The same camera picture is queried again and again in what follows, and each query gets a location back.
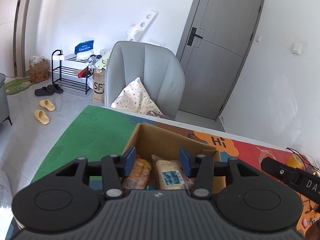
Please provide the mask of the small brown floor box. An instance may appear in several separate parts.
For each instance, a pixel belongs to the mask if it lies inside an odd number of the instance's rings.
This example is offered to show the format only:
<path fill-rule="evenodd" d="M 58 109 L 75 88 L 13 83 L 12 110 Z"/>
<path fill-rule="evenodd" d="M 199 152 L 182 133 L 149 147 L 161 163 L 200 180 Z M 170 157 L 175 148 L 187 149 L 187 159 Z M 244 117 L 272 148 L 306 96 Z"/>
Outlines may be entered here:
<path fill-rule="evenodd" d="M 48 80 L 48 61 L 42 56 L 32 56 L 29 59 L 29 74 L 33 83 Z"/>

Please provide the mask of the white dotted cushion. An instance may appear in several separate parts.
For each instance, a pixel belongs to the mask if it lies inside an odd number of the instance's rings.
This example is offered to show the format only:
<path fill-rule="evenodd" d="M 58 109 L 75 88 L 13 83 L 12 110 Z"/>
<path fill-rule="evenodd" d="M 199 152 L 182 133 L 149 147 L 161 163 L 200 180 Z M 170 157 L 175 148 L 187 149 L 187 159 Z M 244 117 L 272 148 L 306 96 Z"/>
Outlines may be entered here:
<path fill-rule="evenodd" d="M 111 108 L 122 109 L 129 112 L 148 114 L 154 113 L 162 115 L 163 113 L 150 98 L 146 88 L 137 77 L 131 81 L 112 102 Z"/>

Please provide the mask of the SF cardboard box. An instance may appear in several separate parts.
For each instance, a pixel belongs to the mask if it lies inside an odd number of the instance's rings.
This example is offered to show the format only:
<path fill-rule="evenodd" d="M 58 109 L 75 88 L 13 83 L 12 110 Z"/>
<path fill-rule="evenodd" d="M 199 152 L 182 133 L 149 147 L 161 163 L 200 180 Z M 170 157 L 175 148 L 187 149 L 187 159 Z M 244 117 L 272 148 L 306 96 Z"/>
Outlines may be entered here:
<path fill-rule="evenodd" d="M 105 101 L 105 70 L 95 69 L 93 72 L 93 101 Z"/>

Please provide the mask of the long white blue snack pack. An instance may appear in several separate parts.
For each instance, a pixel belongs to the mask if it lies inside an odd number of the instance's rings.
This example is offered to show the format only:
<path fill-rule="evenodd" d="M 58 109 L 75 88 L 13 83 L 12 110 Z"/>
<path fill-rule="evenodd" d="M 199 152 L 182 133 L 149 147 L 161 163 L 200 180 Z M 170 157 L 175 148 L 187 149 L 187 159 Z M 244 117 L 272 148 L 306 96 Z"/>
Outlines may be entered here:
<path fill-rule="evenodd" d="M 163 159 L 152 155 L 159 188 L 161 190 L 188 190 L 186 176 L 178 160 Z"/>

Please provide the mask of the grey sofa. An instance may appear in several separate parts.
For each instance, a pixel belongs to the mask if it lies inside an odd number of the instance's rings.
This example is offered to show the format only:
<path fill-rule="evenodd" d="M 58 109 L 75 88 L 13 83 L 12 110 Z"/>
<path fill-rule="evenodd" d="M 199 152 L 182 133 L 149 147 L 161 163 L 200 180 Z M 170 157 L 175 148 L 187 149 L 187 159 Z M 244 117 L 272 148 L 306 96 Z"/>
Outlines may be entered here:
<path fill-rule="evenodd" d="M 6 76 L 0 73 L 0 122 L 4 122 L 8 120 L 12 125 L 12 121 L 10 118 L 10 110 L 7 100 L 7 94 L 5 89 L 5 79 Z"/>

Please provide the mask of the black slippers pair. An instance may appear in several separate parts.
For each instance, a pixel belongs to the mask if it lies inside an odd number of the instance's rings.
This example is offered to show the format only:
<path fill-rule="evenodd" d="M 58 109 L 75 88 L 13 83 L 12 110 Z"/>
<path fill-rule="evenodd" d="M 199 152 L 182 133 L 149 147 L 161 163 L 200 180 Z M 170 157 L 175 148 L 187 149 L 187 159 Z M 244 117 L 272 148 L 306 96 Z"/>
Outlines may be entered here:
<path fill-rule="evenodd" d="M 54 93 L 62 94 L 63 89 L 59 85 L 53 84 L 53 85 L 48 85 L 47 87 L 36 89 L 34 92 L 36 96 L 50 96 L 50 95 L 53 95 Z"/>

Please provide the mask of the rice cracker pack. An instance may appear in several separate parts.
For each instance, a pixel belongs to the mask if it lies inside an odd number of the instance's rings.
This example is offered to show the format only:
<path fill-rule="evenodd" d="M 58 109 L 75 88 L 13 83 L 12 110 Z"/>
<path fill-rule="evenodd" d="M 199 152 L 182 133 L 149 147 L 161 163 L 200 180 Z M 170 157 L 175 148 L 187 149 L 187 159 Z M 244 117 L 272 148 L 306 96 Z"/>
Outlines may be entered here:
<path fill-rule="evenodd" d="M 124 191 L 145 190 L 151 170 L 152 166 L 147 160 L 137 157 L 130 175 L 123 182 Z"/>

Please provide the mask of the white board with holes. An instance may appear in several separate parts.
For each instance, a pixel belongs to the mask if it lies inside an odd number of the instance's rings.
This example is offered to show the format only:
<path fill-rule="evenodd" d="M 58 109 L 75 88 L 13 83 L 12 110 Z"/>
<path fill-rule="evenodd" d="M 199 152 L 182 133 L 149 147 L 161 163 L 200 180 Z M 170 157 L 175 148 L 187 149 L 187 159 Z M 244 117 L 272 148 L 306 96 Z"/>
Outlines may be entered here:
<path fill-rule="evenodd" d="M 157 16 L 157 12 L 153 10 L 147 10 L 135 26 L 129 27 L 126 30 L 127 41 L 139 42 L 148 27 L 153 23 L 153 20 Z"/>

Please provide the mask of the brown cardboard box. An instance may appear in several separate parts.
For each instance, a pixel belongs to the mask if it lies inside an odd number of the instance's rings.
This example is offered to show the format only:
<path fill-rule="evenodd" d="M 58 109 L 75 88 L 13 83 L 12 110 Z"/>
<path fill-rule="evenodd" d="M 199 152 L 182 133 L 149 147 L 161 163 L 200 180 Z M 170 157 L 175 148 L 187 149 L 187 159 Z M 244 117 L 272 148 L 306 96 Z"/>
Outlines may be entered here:
<path fill-rule="evenodd" d="M 137 124 L 133 130 L 125 149 L 130 146 L 136 148 L 136 158 L 140 157 L 147 160 L 152 170 L 150 172 L 148 186 L 160 189 L 156 170 L 153 165 L 152 155 L 163 159 L 178 160 L 181 146 L 185 146 L 193 155 L 204 154 L 212 157 L 214 161 L 221 161 L 220 152 L 213 146 L 201 143 L 187 137 L 187 132 L 180 135 L 173 131 L 163 129 L 162 126 L 152 126 L 150 124 Z"/>

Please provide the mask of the white wall switch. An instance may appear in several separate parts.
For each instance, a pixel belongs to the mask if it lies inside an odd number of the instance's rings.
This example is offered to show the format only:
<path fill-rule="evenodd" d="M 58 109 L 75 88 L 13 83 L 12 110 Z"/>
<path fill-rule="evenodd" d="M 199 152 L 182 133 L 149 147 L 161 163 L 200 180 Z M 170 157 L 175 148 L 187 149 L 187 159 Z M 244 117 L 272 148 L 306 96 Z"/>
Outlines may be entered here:
<path fill-rule="evenodd" d="M 301 45 L 300 43 L 294 43 L 294 44 L 293 44 L 293 47 L 292 47 L 292 52 L 293 52 L 294 54 L 299 55 L 300 52 L 301 52 L 301 49 L 302 49 L 302 45 Z"/>

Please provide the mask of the green floor mat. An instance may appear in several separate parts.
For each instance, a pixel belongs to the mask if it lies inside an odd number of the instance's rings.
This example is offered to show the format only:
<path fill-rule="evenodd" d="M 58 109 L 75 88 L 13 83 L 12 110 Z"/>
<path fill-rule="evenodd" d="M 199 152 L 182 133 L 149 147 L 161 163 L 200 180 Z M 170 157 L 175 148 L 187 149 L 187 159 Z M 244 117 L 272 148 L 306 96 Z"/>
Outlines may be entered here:
<path fill-rule="evenodd" d="M 5 84 L 6 94 L 14 95 L 20 93 L 31 87 L 33 84 L 34 82 L 29 77 L 11 80 Z"/>

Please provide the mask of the purple mochi snack pack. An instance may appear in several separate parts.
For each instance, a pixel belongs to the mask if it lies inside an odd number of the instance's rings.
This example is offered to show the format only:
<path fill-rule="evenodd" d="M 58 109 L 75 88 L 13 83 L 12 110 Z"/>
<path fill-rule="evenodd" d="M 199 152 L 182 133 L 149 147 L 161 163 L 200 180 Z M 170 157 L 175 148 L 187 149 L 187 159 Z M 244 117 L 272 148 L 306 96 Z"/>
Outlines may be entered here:
<path fill-rule="evenodd" d="M 188 178 L 186 177 L 185 178 L 185 182 L 188 186 L 188 189 L 192 189 L 193 188 L 193 185 L 194 185 L 194 178 Z"/>

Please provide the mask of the left yellow slipper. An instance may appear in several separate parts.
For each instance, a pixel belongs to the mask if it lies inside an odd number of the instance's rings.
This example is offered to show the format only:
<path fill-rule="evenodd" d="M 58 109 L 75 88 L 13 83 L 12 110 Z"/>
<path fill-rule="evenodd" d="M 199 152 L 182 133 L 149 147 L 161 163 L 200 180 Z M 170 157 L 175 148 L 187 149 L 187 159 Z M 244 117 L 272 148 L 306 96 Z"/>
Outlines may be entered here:
<path fill-rule="evenodd" d="M 41 100 L 39 105 L 50 112 L 55 111 L 56 109 L 55 105 L 48 99 Z"/>

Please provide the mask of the grey door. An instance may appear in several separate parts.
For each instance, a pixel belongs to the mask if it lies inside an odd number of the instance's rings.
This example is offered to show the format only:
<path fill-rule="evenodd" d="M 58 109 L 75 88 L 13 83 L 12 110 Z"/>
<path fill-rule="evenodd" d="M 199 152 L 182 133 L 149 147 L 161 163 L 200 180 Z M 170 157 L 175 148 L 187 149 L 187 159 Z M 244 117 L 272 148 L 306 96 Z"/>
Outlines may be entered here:
<path fill-rule="evenodd" d="M 185 75 L 180 110 L 216 120 L 240 76 L 264 0 L 194 0 L 177 57 Z M 203 37 L 187 45 L 192 27 Z"/>

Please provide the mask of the black shoe rack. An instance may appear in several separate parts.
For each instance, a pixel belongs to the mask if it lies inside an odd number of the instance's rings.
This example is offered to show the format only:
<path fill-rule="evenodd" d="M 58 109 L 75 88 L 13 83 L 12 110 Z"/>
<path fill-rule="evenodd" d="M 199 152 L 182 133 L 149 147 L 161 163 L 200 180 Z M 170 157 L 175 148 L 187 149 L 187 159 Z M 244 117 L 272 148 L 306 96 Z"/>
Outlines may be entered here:
<path fill-rule="evenodd" d="M 64 54 L 57 49 L 52 52 L 50 62 L 53 85 L 89 93 L 89 78 L 93 76 L 93 69 L 85 60 L 77 59 L 74 53 Z"/>

